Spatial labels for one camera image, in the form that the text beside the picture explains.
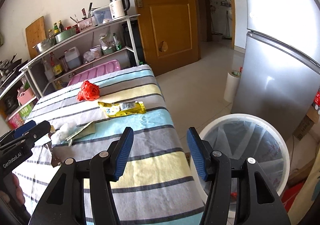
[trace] yellow stripe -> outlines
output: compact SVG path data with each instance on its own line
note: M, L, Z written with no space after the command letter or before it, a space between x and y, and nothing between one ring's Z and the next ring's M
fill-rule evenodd
M186 156L183 152L173 152L161 156L127 162L123 176L118 182L110 182L111 188L130 188L163 183L191 176ZM84 188L90 188L89 179L84 180Z
M50 183L59 167L23 162L15 171L36 180ZM185 154L172 152L161 156L127 162L123 176L118 182L111 182L112 188L130 188L163 183L191 176ZM90 188L89 179L84 188Z
M112 93L112 94L100 97L99 99L92 101L92 102L85 101L85 102L82 102L81 105L75 104L75 105L63 107L60 109L56 109L53 112L45 113L45 114L40 115L38 117L34 117L33 119L34 120L36 120L37 118L52 119L54 117L63 116L68 113L70 114L73 112L79 112L79 110L78 110L79 107L81 107L82 111L89 110L89 109L92 109L92 108L95 108L98 106L97 101L105 102L105 103L114 103L114 102L118 102L118 101L127 100L129 98L142 97L142 96L146 96L146 95L154 94L154 93L161 94L159 87L155 84L148 84L148 85L144 85L144 86L135 87L135 88L131 88L128 90Z

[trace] striped tablecloth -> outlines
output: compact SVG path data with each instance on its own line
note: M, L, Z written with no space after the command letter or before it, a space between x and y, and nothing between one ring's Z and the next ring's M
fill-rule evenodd
M90 81L100 87L99 101L143 101L147 113L106 118L96 101L76 100L78 83L41 98L29 120L48 120L56 129L66 122L76 121L81 126L94 121L96 133L76 140L71 147L61 144L53 148L62 161L68 157L77 161L92 158L118 140L125 127L132 127L134 142L124 175L111 183L121 224L198 225L204 205L150 67L133 67ZM48 150L36 146L33 156L14 170L30 213L59 168L50 162ZM84 188L86 219L91 225L88 179Z

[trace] trash can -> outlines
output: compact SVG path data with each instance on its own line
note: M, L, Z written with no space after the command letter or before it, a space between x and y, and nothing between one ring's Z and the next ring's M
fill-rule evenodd
M271 184L280 195L287 183L290 169L289 153L283 138L268 122L247 114L230 114L207 125L199 134L213 150L219 150L229 158L245 161L253 157L261 166ZM205 203L210 183L198 176L191 159L191 173ZM236 178L231 180L231 195L237 191ZM229 217L234 217L236 199L231 197Z

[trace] kettle handle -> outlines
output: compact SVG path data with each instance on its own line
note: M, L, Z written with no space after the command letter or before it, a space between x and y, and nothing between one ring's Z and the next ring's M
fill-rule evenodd
M124 3L123 6L124 6L124 11L127 11L129 8L130 8L130 0L122 0L122 3Z

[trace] yellow snack wrapper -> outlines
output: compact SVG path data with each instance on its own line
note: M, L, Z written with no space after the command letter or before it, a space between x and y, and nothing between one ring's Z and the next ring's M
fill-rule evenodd
M137 113L144 114L147 112L143 102L115 104L98 102L98 105L108 117L120 117Z

